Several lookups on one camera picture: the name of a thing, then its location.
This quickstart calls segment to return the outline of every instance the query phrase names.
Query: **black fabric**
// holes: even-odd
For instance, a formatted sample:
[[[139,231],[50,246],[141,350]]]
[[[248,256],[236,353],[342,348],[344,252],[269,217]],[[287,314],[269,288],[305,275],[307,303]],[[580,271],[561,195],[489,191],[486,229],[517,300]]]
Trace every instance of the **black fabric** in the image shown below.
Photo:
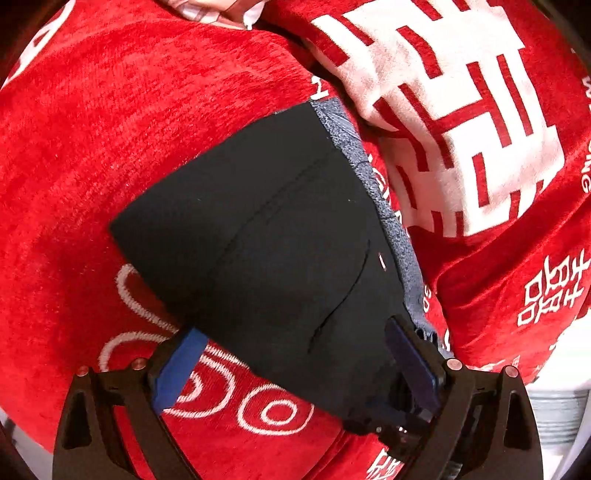
[[[341,418],[384,381],[385,322],[409,319],[402,285],[373,201],[310,105],[180,168],[112,232],[173,315],[255,374]]]

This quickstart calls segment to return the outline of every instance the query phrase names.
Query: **red blanket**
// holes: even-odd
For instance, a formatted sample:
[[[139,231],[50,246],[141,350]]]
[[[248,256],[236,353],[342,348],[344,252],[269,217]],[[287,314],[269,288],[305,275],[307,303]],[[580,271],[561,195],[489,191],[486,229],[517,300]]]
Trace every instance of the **red blanket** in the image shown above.
[[[443,308],[465,362],[530,380],[591,281],[591,82],[525,0],[492,3],[282,0],[265,15],[308,39],[375,127],[358,123],[384,196],[400,198],[427,315],[443,334]],[[108,223],[252,121],[337,95],[313,63],[277,34],[149,1],[72,0],[27,48],[0,92],[0,405],[46,448],[76,367],[122,367],[176,328]],[[374,437],[215,345],[183,393],[165,418],[205,480],[397,470]]]

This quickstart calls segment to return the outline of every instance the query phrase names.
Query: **copper screw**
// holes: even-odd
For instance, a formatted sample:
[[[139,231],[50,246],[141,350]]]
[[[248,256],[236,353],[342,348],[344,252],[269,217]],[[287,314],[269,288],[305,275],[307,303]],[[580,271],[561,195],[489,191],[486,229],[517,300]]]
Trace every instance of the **copper screw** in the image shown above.
[[[517,370],[513,365],[506,367],[505,373],[511,378],[517,378],[519,376],[519,370]]]
[[[450,358],[447,361],[447,367],[449,368],[449,370],[454,370],[454,371],[458,371],[461,370],[463,365],[462,362],[460,362],[457,358]]]
[[[82,367],[78,367],[78,370],[76,370],[76,376],[85,377],[86,375],[88,375],[89,371],[90,368],[88,368],[86,365],[83,365]]]
[[[131,368],[134,370],[143,370],[146,367],[147,360],[145,358],[136,358],[131,362]]]

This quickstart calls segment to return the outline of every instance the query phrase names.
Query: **gray fabric edge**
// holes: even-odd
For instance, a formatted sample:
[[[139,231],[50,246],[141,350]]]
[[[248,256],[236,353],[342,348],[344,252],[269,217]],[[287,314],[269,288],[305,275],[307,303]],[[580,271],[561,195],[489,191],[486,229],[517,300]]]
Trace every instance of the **gray fabric edge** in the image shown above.
[[[435,328],[427,321],[423,310],[423,275],[418,266],[413,246],[406,231],[394,216],[391,206],[384,200],[379,191],[378,183],[367,153],[363,149],[361,138],[350,122],[345,107],[338,98],[328,100],[311,100],[320,122],[329,133],[333,143],[353,168],[355,174],[374,201],[384,233],[388,238],[392,254],[398,267],[400,280],[404,289],[404,305],[417,328],[421,328],[427,335],[435,332]],[[449,356],[440,340],[439,350]]]

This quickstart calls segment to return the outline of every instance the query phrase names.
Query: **pink fabric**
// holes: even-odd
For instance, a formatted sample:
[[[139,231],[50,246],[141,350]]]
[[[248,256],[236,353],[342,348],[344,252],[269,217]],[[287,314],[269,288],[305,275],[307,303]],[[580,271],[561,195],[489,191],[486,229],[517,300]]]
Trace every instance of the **pink fabric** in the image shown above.
[[[218,27],[250,30],[267,0],[161,0],[187,20]]]

